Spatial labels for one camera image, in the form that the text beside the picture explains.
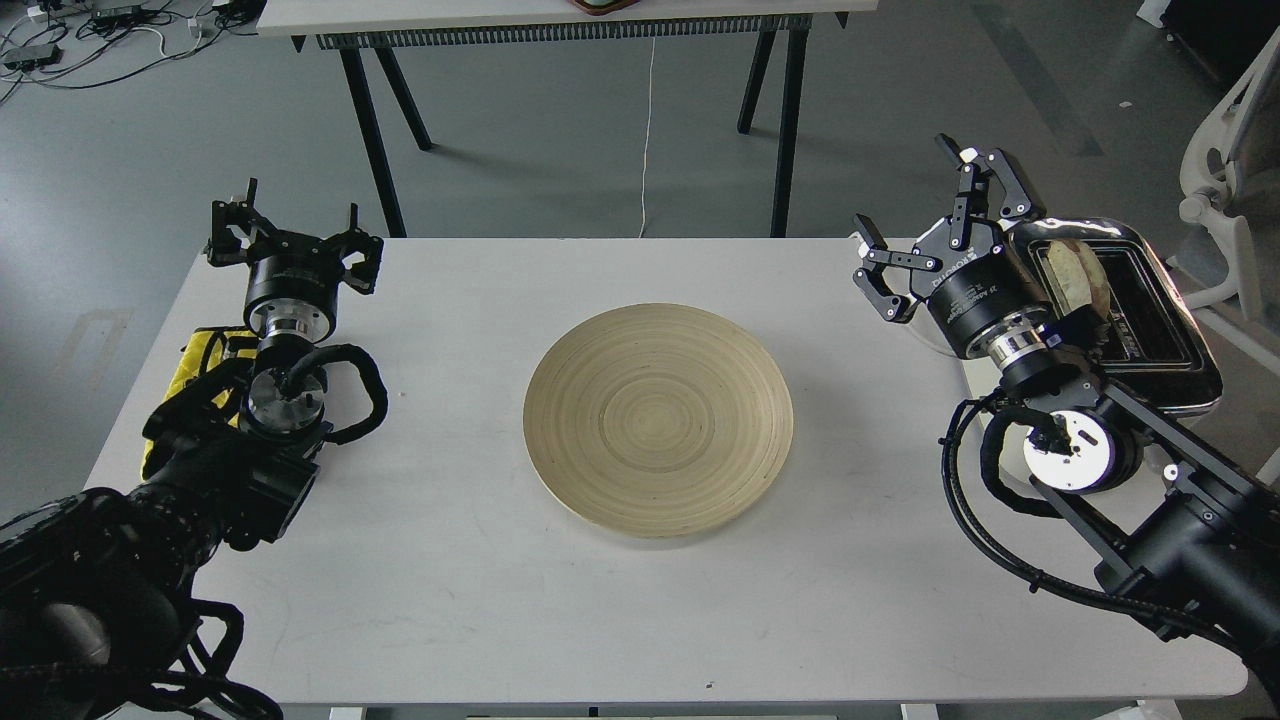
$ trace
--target power strip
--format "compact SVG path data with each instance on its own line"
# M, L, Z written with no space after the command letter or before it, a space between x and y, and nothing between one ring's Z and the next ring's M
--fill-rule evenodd
M27 17L32 22L47 23L49 20L56 20L58 18L65 18L67 15L78 15L81 13L87 13L93 9L93 0L81 0L79 3L64 3L61 8L56 10L44 10L40 5L32 5L27 8Z

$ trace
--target black cable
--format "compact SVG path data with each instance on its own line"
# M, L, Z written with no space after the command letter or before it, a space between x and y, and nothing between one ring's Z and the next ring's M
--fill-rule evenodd
M374 359L364 348L356 345L332 345L312 350L294 363L293 368L285 374L284 382L280 383L280 395L284 397L297 397L302 391L302 382L307 375L324 365L334 363L351 363L356 366L356 370L360 372L360 382L365 386L365 393L369 395L369 401L374 404L369 416L364 420L340 430L332 430L325 436L326 442L346 445L374 432L387 419L387 386L383 384L383 377L378 373L378 364L374 363Z
M3 96L0 96L0 105L4 105L4 101L8 100L10 95L13 95L14 92L17 92L18 87L20 85L22 85L20 81L19 82L14 82L13 87L10 87Z
M189 651L183 653L183 667L187 667L187 662L192 661L191 653L195 652L195 660L200 661L201 674L210 673L210 666L215 665L214 657L209 655L209 650L205 647L205 642L200 639L200 635L191 638ZM187 667L188 671L196 671L192 667ZM221 673L214 673L215 678L223 678ZM220 710L229 712L233 716L241 716L248 714L248 708L237 702L236 700L227 697L223 693L215 693L209 696L209 701L218 706Z
M1061 428L1057 427L1053 416L1048 413L1018 405L1000 410L987 423L987 432L982 436L982 451L979 454L982 484L987 487L987 492L1004 502L1014 512L1034 515L1037 518L1061 519L1062 515L1048 501L1023 497L1000 479L1000 452L1005 447L1005 432L1014 423L1030 425L1041 432L1061 432Z
M23 665L17 667L0 667L0 687L41 687L58 683L86 684L119 689L122 683L143 683L145 685L175 685L189 688L210 694L223 693L234 697L237 702L252 708L252 715L246 720L284 720L284 712L261 691L228 680L225 678L211 678L195 675L191 673L175 673L172 670L152 670L145 667L116 667L111 665L78 665L55 662L51 665ZM160 694L161 691L151 688L151 693L134 693L133 702L142 707L147 703L173 701ZM179 710L179 707L166 707L166 710Z
M1133 618L1142 618L1166 624L1185 633L1199 635L1226 648L1234 655L1240 655L1238 644L1230 635L1219 630L1213 625L1194 618L1193 615L1153 602L1112 596L1101 591L1078 585L1056 575L1051 575L1044 570L1024 561L1012 551L1000 544L1000 542L997 542L995 537L987 532L987 529L978 520L977 515L974 515L973 509L969 506L969 502L964 496L964 488L960 484L959 450L961 438L973 423L974 418L977 418L978 413L989 410L993 406L995 400L996 395L988 396L980 401L963 401L956 406L956 410L951 416L951 423L947 427L947 436L940 441L943 446L942 479L947 506L951 509L951 514L956 519L956 524L960 527L961 532L964 532L969 542L998 566L1012 575L1027 580L1032 592L1044 589L1046 592L1064 600L1070 600L1098 610L1120 612Z

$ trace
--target power cord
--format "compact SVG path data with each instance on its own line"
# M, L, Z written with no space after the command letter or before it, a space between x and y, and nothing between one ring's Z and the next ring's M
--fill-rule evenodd
M640 233L637 238L644 237L644 231L649 228L649 210L645 208L645 181L649 177L649 140L653 137L653 65L654 60L658 58L658 37L654 36L653 45L649 47L649 119L645 120L644 127L644 164L640 168Z

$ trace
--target white chair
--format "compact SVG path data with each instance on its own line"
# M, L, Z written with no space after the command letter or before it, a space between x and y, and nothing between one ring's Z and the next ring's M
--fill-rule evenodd
M1187 197L1178 214L1203 225L1226 260L1222 282L1183 300L1202 324L1280 375L1280 357L1207 309L1238 297L1245 322L1272 314L1260 286L1254 236L1267 242L1266 252L1280 252L1280 29L1192 136L1179 179ZM1280 450L1258 473L1268 483L1277 477Z

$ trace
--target white cable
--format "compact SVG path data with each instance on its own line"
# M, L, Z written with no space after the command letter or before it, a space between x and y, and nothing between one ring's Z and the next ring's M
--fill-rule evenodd
M644 196L645 182L649 177L649 138L653 137L653 65L657 56L658 36L654 36L649 49L649 119L644 127L644 165L640 170L640 234L636 238L644 237L644 231L649 227L649 210L645 208Z
M154 27L138 27L138 29L145 29L145 31L150 32L151 35L159 35L160 36L160 56L161 58L173 58L173 55L168 55L164 51L164 33L163 32L160 32L159 29L156 29Z
M22 17L19 17L12 26L9 26L9 32L4 33L4 38L0 40L0 50L4 50L5 45L13 42L13 31L18 29L18 26L27 22L28 18L29 15L27 13L23 13Z

